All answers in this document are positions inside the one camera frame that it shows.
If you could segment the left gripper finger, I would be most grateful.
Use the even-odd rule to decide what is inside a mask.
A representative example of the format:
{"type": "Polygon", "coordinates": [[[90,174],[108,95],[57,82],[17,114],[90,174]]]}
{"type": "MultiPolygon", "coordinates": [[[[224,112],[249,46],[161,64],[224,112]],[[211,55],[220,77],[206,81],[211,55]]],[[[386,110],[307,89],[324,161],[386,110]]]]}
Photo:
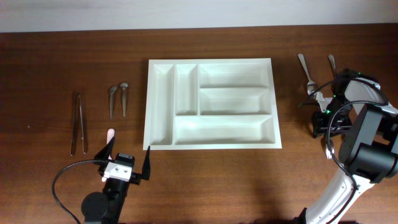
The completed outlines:
{"type": "Polygon", "coordinates": [[[113,150],[114,141],[115,137],[112,137],[107,145],[105,145],[105,147],[102,148],[102,150],[100,150],[100,152],[95,155],[94,160],[96,160],[96,164],[99,164],[99,161],[112,161],[111,153],[113,150]]]}
{"type": "Polygon", "coordinates": [[[142,165],[142,173],[141,173],[141,179],[142,180],[149,180],[150,179],[150,146],[148,146],[146,150],[146,156],[144,159],[144,163],[142,165]]]}

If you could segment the steel tablespoon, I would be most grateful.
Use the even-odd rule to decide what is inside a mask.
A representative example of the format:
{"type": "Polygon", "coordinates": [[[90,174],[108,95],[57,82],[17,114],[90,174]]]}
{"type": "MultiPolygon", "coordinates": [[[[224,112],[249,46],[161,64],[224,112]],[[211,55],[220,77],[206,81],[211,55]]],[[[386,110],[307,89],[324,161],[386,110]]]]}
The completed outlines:
{"type": "Polygon", "coordinates": [[[335,63],[335,58],[332,54],[328,55],[328,59],[331,65],[331,69],[333,71],[333,76],[336,77],[336,63],[335,63]]]}
{"type": "Polygon", "coordinates": [[[298,59],[299,59],[301,65],[302,65],[302,68],[308,78],[307,93],[308,93],[308,95],[313,93],[312,98],[315,99],[317,97],[317,93],[315,92],[315,90],[318,88],[318,85],[310,78],[304,55],[298,54],[298,59]]]}

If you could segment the steel fork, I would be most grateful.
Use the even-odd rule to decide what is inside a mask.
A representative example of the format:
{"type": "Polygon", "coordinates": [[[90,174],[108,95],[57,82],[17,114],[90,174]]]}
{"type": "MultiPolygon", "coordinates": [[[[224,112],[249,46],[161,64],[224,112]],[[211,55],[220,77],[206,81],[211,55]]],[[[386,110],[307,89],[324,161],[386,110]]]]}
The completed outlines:
{"type": "Polygon", "coordinates": [[[325,141],[325,156],[327,159],[332,159],[333,155],[335,153],[335,148],[334,148],[334,144],[333,141],[330,140],[330,143],[328,144],[327,141],[325,141]]]}

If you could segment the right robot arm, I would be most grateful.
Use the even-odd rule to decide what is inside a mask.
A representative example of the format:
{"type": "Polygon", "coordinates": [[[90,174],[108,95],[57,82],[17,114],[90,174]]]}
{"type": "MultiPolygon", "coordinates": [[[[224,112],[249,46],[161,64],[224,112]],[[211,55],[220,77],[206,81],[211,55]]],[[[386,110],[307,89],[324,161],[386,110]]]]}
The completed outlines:
{"type": "Polygon", "coordinates": [[[397,174],[397,109],[378,80],[346,68],[328,84],[333,97],[324,103],[321,88],[309,95],[318,106],[312,136],[324,136],[325,155],[338,170],[294,223],[338,223],[361,194],[397,174]]]}

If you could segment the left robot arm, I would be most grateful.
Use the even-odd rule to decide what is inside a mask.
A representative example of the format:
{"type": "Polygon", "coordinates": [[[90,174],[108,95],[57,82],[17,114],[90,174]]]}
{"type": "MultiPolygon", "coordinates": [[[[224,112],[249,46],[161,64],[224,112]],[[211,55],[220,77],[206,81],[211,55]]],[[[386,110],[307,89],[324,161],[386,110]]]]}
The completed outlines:
{"type": "Polygon", "coordinates": [[[119,153],[115,159],[110,159],[115,138],[95,155],[98,172],[104,178],[104,187],[100,192],[87,195],[82,204],[81,212],[85,223],[117,223],[129,186],[139,185],[142,180],[150,179],[150,148],[142,166],[142,172],[134,172],[135,157],[119,153]]]}

